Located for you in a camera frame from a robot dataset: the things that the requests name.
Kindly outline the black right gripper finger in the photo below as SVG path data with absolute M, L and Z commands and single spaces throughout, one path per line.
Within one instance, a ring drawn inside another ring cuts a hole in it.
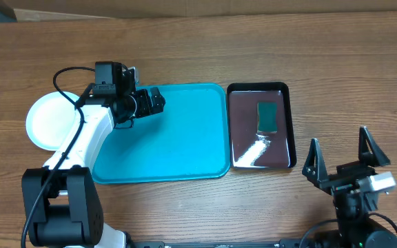
M 390 159 L 375 142 L 366 126 L 359 129 L 358 159 L 371 167 L 384 167 L 391 164 Z
M 319 189 L 326 189 L 329 176 L 323 154 L 317 138 L 313 138 L 310 143 L 309 153 L 303 166 L 302 174 Z

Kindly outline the green yellow sponge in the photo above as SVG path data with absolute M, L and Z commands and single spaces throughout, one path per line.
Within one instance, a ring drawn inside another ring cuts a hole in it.
M 257 132 L 276 133 L 278 126 L 276 123 L 277 104 L 274 102 L 258 102 L 257 104 Z

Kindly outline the light blue plate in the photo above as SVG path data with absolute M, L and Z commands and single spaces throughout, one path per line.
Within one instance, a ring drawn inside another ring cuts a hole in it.
M 29 139 L 41 149 L 56 151 L 71 130 L 75 110 L 59 92 L 51 92 L 38 99 L 26 117 Z

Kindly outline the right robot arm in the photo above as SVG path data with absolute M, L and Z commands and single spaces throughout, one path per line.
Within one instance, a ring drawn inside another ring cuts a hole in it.
M 396 188 L 391 172 L 377 167 L 391 161 L 362 126 L 359 129 L 358 160 L 336 167 L 328 174 L 317 138 L 311 140 L 302 174 L 316 188 L 333 197 L 336 217 L 312 226 L 299 247 L 397 247 L 397 225 L 378 214 L 378 197 Z

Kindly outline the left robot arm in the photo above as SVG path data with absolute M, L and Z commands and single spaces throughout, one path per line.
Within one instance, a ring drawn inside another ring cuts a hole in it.
M 163 112 L 165 99 L 157 87 L 137 89 L 136 67 L 98 61 L 94 82 L 70 102 L 75 120 L 61 147 L 43 167 L 27 169 L 21 179 L 26 221 L 21 247 L 134 246 L 130 236 L 109 226 L 92 179 L 102 144 L 112 130 L 136 118 Z

